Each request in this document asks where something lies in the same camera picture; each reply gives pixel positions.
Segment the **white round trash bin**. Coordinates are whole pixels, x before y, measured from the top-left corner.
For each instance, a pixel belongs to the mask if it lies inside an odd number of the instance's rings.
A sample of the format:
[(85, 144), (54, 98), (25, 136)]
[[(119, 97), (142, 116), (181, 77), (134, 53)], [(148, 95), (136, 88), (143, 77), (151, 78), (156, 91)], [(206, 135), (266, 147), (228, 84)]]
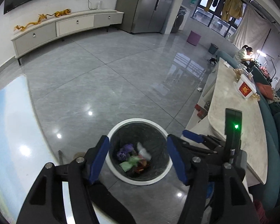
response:
[[(172, 161), (167, 152), (168, 133), (157, 123), (147, 119), (132, 118), (114, 126), (108, 133), (110, 140), (106, 163), (120, 180), (135, 186), (146, 186), (160, 181), (169, 173)], [(126, 144), (132, 144), (141, 161), (137, 167), (124, 172), (119, 166), (117, 152)]]

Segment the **silver refrigerator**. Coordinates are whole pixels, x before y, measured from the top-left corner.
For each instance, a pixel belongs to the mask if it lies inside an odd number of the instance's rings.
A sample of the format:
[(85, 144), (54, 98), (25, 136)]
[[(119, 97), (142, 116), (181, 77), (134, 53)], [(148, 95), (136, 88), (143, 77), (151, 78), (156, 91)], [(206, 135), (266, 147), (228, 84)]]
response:
[(160, 32), (173, 0), (117, 0), (123, 12), (120, 29), (128, 33)]

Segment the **golden tiger ornament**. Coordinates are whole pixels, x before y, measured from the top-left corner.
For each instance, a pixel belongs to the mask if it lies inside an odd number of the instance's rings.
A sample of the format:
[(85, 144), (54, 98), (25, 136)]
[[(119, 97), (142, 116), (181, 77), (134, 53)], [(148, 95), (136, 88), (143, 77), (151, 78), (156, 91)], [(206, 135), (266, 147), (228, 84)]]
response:
[(69, 15), (71, 14), (71, 9), (65, 9), (63, 11), (56, 11), (53, 15), (54, 17), (62, 17), (62, 16), (65, 16), (65, 15)]

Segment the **purple plastic bag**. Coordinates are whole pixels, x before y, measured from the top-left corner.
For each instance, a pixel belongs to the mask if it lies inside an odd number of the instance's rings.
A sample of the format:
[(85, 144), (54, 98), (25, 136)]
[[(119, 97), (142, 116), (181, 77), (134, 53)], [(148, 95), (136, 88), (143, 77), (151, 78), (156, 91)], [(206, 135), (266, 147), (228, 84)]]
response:
[(126, 161), (134, 152), (134, 147), (132, 144), (124, 145), (116, 154), (119, 161)]

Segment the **teal sofa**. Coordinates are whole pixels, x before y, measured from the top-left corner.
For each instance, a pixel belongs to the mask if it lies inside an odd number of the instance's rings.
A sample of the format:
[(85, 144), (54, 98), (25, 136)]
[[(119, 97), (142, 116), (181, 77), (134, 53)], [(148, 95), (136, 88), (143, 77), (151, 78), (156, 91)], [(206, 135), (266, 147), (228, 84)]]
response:
[(225, 110), (242, 111), (241, 149), (247, 153), (247, 183), (254, 199), (269, 211), (280, 205), (280, 110), (272, 112), (264, 96), (243, 98), (233, 67), (220, 59), (208, 112), (213, 132), (225, 138)]

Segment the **white TV cabinet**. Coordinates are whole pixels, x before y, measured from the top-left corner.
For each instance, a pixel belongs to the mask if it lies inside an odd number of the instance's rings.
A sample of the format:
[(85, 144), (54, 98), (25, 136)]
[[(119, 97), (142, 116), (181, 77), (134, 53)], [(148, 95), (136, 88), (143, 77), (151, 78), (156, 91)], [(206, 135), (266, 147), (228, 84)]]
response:
[(59, 38), (79, 32), (121, 24), (124, 13), (117, 10), (90, 10), (51, 18), (37, 25), (29, 25), (25, 31), (17, 32), (11, 39), (15, 58)]

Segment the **red white tissue box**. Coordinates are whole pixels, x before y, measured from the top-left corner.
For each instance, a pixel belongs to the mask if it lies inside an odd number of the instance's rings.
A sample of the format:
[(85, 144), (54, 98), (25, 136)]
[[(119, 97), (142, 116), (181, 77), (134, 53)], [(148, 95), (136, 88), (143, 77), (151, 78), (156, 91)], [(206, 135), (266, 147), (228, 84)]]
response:
[(235, 83), (235, 89), (246, 100), (256, 93), (255, 84), (251, 82), (244, 74), (241, 74), (238, 82)]

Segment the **purple square stool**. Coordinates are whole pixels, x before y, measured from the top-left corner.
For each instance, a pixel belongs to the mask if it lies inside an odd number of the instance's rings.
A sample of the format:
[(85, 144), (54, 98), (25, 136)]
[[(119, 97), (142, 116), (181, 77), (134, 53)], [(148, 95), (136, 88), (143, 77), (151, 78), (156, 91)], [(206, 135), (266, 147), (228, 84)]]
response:
[(192, 31), (190, 32), (187, 42), (191, 45), (197, 46), (199, 44), (201, 35), (197, 34), (196, 32)]

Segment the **marble top coffee table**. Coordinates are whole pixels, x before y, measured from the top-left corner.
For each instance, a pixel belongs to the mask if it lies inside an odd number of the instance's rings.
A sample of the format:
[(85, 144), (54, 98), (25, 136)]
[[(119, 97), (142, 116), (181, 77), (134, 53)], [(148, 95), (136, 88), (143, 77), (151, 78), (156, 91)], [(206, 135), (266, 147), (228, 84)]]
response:
[(257, 99), (243, 98), (237, 90), (236, 73), (220, 58), (217, 77), (208, 110), (208, 121), (216, 136), (228, 140), (226, 132), (241, 139), (241, 150), (247, 154), (246, 179), (249, 186), (267, 182), (267, 139)]

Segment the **green plastic bag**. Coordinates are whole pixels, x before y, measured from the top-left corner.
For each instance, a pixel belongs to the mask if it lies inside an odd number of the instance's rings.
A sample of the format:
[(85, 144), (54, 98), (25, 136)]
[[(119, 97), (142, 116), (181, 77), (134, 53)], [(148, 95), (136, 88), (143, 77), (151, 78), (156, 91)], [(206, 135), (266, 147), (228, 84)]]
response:
[(137, 165), (140, 161), (141, 161), (140, 157), (131, 156), (131, 157), (129, 157), (129, 159), (127, 161), (124, 161), (124, 162), (120, 163), (119, 166), (121, 167), (121, 169), (124, 172), (127, 172), (130, 169), (132, 169), (133, 167), (137, 167)]

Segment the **hanging yellow clothes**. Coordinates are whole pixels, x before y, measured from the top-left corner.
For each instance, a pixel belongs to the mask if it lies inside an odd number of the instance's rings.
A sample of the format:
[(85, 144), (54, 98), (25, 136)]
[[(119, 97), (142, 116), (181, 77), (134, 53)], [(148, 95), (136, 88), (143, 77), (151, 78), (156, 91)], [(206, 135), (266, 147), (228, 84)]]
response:
[(229, 22), (231, 17), (235, 19), (243, 17), (243, 2), (241, 0), (225, 0), (221, 19)]

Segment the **seated person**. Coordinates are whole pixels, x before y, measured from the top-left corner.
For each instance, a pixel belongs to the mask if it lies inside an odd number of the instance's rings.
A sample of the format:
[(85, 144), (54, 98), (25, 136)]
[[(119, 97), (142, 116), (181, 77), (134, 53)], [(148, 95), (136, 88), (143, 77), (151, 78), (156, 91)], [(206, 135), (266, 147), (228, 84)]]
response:
[(252, 58), (253, 48), (248, 45), (244, 45), (233, 57), (235, 61), (246, 66), (247, 68), (251, 68), (255, 65), (255, 59)]

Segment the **washing machine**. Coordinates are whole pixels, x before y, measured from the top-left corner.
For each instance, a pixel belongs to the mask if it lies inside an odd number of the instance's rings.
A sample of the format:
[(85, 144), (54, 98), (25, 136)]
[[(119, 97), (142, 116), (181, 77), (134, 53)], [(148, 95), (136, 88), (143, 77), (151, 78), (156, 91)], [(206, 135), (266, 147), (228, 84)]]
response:
[(189, 13), (190, 11), (186, 7), (184, 6), (180, 7), (177, 17), (174, 21), (171, 33), (177, 33), (178, 31), (183, 30), (185, 23), (187, 22)]

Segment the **grey small bin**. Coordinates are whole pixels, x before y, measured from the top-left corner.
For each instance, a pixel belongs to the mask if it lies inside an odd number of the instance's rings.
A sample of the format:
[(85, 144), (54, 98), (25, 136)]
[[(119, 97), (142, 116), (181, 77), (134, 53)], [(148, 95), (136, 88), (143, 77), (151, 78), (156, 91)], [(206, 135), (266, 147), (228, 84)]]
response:
[(208, 49), (208, 52), (212, 55), (214, 55), (218, 50), (218, 46), (216, 46), (215, 44), (211, 43), (210, 47)]

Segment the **golden dragon ornament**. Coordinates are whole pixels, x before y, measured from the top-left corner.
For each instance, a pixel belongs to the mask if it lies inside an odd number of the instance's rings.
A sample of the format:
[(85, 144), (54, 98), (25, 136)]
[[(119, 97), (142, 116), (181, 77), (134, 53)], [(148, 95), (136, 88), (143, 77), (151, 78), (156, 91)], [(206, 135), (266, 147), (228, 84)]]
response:
[(51, 17), (51, 16), (52, 16), (52, 14), (39, 14), (37, 21), (29, 22), (25, 26), (23, 26), (23, 25), (16, 25), (13, 30), (14, 31), (16, 31), (16, 30), (25, 31), (29, 26), (39, 25), (39, 24), (41, 24), (41, 22), (43, 20), (46, 20), (48, 17)]

